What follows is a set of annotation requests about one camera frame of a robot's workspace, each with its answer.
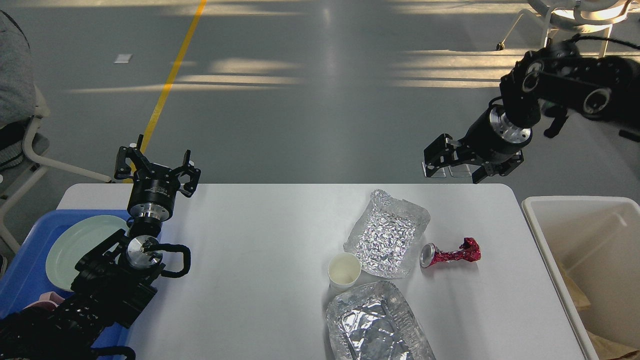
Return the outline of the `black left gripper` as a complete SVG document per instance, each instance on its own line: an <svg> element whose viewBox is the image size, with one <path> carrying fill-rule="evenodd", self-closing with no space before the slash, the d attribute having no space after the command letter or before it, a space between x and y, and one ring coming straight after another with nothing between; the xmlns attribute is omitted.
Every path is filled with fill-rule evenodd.
<svg viewBox="0 0 640 360"><path fill-rule="evenodd" d="M132 180L133 187L127 205L131 217L151 217L162 222L174 214L176 194L191 198L199 184L201 169L191 160L191 150L183 155L182 164L174 169L157 167L142 153L144 135L135 143L118 149L114 167L114 180Z"/></svg>

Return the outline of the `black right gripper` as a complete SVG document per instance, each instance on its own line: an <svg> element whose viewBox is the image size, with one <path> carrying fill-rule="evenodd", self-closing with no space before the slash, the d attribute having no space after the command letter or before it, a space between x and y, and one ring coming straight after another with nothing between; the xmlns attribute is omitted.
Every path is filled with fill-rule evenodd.
<svg viewBox="0 0 640 360"><path fill-rule="evenodd" d="M506 177L524 162L522 149L530 144L533 130L516 126L503 105L490 105L469 127L461 141L448 133L439 135L423 150L423 163L434 167L473 163L473 152L483 164L471 174L473 184L487 177Z"/></svg>

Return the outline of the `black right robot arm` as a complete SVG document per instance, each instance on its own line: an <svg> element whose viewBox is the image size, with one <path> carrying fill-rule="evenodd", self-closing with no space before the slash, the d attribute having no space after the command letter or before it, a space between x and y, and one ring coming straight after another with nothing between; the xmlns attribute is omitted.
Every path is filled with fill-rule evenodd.
<svg viewBox="0 0 640 360"><path fill-rule="evenodd" d="M590 121L622 125L621 136L639 139L639 63L619 55L586 57L576 35L537 51L527 51L499 81L499 96L455 140L439 135L423 150L427 178L446 167L475 166L473 183L505 177L524 162L523 149L542 117L551 118L544 136L551 139L572 114Z"/></svg>

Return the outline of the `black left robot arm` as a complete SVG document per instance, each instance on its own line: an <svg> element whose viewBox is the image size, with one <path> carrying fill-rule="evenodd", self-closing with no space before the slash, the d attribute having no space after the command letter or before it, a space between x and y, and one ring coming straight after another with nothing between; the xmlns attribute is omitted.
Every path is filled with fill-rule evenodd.
<svg viewBox="0 0 640 360"><path fill-rule="evenodd" d="M54 309L27 306L1 320L3 360L97 360L137 357L128 346L94 347L102 332L119 324L130 328L157 289L159 277L181 278L192 265L185 244L160 243L162 225L171 219L177 194L191 198L201 170L186 150L181 165L150 162L141 152L143 135L119 148L114 178L132 180L126 228L119 228L76 262L71 296Z"/></svg>

